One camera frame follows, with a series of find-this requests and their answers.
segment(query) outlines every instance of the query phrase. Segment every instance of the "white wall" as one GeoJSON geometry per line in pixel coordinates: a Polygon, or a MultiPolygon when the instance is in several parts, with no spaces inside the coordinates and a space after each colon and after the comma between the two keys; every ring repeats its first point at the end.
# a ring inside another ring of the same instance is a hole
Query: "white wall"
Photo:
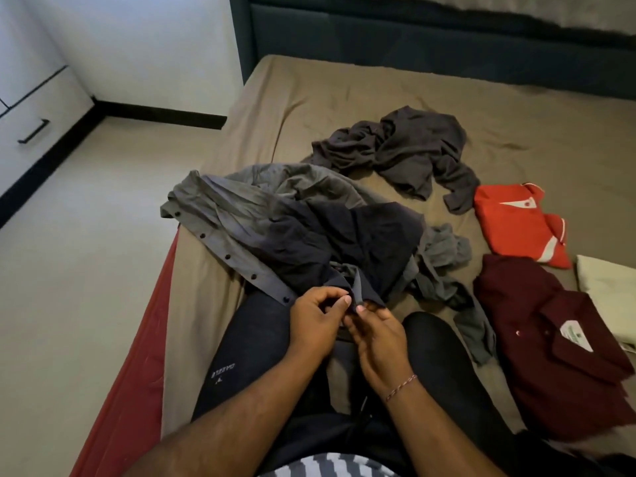
{"type": "Polygon", "coordinates": [[[229,0],[27,0],[100,100],[227,115],[243,83],[229,0]]]}

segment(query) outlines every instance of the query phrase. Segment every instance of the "maroon shirt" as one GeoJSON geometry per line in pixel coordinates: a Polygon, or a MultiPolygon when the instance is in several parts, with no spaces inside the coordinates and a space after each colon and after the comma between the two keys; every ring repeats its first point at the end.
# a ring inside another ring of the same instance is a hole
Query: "maroon shirt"
{"type": "Polygon", "coordinates": [[[530,258],[487,254],[474,294],[497,333],[505,378],[529,430],[574,441],[636,423],[621,385],[634,370],[586,293],[566,291],[530,258]],[[561,335],[570,320],[592,352],[561,335]]]}

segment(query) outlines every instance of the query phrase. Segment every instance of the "red bed side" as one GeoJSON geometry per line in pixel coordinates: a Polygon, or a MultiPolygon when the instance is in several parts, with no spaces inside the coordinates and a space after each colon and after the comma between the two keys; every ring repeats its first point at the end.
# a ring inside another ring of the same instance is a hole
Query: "red bed side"
{"type": "Polygon", "coordinates": [[[160,439],[174,238],[139,330],[71,477],[119,476],[160,439]]]}

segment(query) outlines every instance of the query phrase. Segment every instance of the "person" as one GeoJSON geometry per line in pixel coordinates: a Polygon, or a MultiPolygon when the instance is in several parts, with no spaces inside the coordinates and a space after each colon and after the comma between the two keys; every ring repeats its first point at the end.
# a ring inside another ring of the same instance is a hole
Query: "person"
{"type": "Polygon", "coordinates": [[[351,312],[350,303],[346,290],[312,288],[289,310],[253,288],[192,423],[126,475],[517,475],[513,434],[452,328],[430,313],[402,324],[386,308],[351,312]],[[326,375],[341,321],[364,377],[351,384],[351,415],[331,406],[326,375]]]}

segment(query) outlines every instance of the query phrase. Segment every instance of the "black pants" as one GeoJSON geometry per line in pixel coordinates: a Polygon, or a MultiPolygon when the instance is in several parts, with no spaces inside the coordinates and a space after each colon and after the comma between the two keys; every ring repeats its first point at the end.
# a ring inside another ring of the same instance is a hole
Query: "black pants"
{"type": "MultiPolygon", "coordinates": [[[[475,375],[452,328],[423,312],[409,315],[404,328],[409,361],[420,382],[481,451],[506,474],[518,475],[514,436],[475,375]]],[[[283,358],[289,344],[289,310],[261,291],[253,290],[227,328],[192,419],[257,380],[283,358]]],[[[259,472],[332,451],[369,457],[399,475],[414,475],[384,405],[360,372],[351,388],[352,415],[337,413],[331,407],[325,367],[320,367],[259,472]]]]}

